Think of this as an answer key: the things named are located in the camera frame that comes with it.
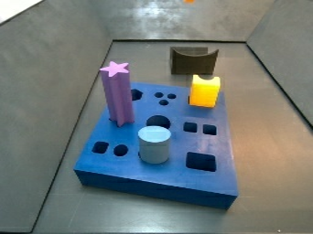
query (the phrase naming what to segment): gray wall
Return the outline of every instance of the gray wall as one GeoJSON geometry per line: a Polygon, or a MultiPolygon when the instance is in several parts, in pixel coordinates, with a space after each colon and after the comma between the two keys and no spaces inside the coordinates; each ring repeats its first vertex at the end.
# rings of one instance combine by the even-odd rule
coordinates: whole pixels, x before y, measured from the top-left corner
{"type": "Polygon", "coordinates": [[[91,1],[0,26],[0,231],[31,231],[111,44],[91,1]]]}
{"type": "Polygon", "coordinates": [[[114,39],[245,41],[274,0],[102,0],[114,39]]]}
{"type": "Polygon", "coordinates": [[[247,44],[313,125],[313,1],[277,0],[247,44]]]}

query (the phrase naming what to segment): toy block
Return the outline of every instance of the toy block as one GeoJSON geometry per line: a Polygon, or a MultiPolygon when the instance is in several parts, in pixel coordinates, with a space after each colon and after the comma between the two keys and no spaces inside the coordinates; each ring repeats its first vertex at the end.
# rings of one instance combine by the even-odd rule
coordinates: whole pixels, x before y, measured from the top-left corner
{"type": "Polygon", "coordinates": [[[134,109],[128,63],[116,64],[110,61],[110,66],[100,69],[110,120],[124,123],[134,122],[134,109]]]}
{"type": "Polygon", "coordinates": [[[207,48],[171,47],[171,74],[211,75],[219,50],[207,53],[207,48]]]}
{"type": "Polygon", "coordinates": [[[139,157],[150,164],[160,164],[170,155],[171,132],[160,126],[143,127],[138,132],[139,157]]]}
{"type": "Polygon", "coordinates": [[[221,78],[203,80],[198,75],[193,75],[190,105],[214,107],[221,90],[221,78]]]}

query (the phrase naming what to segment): hexagonal hole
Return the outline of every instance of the hexagonal hole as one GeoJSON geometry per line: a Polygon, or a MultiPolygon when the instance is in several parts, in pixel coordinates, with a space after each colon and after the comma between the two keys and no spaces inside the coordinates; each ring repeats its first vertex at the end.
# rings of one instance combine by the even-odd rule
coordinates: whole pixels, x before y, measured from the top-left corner
{"type": "Polygon", "coordinates": [[[140,100],[143,92],[136,89],[132,89],[131,92],[132,92],[132,101],[140,100]]]}

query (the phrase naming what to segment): square hole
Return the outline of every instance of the square hole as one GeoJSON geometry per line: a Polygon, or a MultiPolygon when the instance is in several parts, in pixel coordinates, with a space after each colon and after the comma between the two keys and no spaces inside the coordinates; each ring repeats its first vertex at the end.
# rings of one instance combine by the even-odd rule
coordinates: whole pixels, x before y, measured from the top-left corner
{"type": "Polygon", "coordinates": [[[199,154],[194,152],[187,152],[186,166],[190,169],[215,172],[217,171],[215,156],[211,154],[199,154]]]}
{"type": "Polygon", "coordinates": [[[108,143],[96,142],[92,146],[92,152],[96,154],[103,154],[107,151],[108,143]]]}
{"type": "Polygon", "coordinates": [[[197,133],[198,126],[195,122],[184,122],[183,123],[183,131],[190,133],[197,133]]]}
{"type": "Polygon", "coordinates": [[[203,124],[203,134],[217,135],[217,127],[210,124],[203,124]]]}

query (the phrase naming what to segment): hole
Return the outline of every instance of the hole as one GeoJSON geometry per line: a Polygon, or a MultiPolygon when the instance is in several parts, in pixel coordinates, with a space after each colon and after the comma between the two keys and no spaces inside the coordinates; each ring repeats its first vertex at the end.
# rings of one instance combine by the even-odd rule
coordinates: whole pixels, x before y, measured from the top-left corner
{"type": "Polygon", "coordinates": [[[168,99],[175,99],[175,98],[176,98],[176,95],[175,95],[174,93],[170,93],[170,94],[167,95],[167,98],[168,98],[168,99]]]}
{"type": "Polygon", "coordinates": [[[163,97],[163,94],[162,94],[160,92],[155,92],[154,96],[155,96],[156,98],[162,98],[162,97],[163,97]]]}
{"type": "Polygon", "coordinates": [[[159,103],[160,105],[166,106],[168,104],[168,100],[160,100],[159,103]]]}
{"type": "Polygon", "coordinates": [[[143,94],[142,91],[139,91],[136,89],[132,89],[132,101],[140,100],[142,99],[142,94],[143,94]]]}
{"type": "Polygon", "coordinates": [[[114,148],[114,155],[116,155],[118,157],[124,156],[128,152],[128,148],[124,144],[119,144],[115,148],[114,148]]]}
{"type": "Polygon", "coordinates": [[[210,124],[203,124],[203,134],[217,135],[217,127],[210,124]]]}
{"type": "Polygon", "coordinates": [[[195,122],[184,122],[183,123],[183,131],[189,133],[197,133],[197,123],[195,122]]]}
{"type": "Polygon", "coordinates": [[[92,146],[92,152],[96,154],[103,154],[107,151],[108,143],[96,142],[92,146]]]}
{"type": "Polygon", "coordinates": [[[166,129],[168,129],[171,126],[171,122],[164,116],[154,115],[148,118],[146,125],[147,126],[160,126],[166,129]]]}
{"type": "Polygon", "coordinates": [[[198,154],[194,152],[187,152],[186,166],[190,169],[215,172],[217,171],[215,156],[210,154],[198,154]]]}

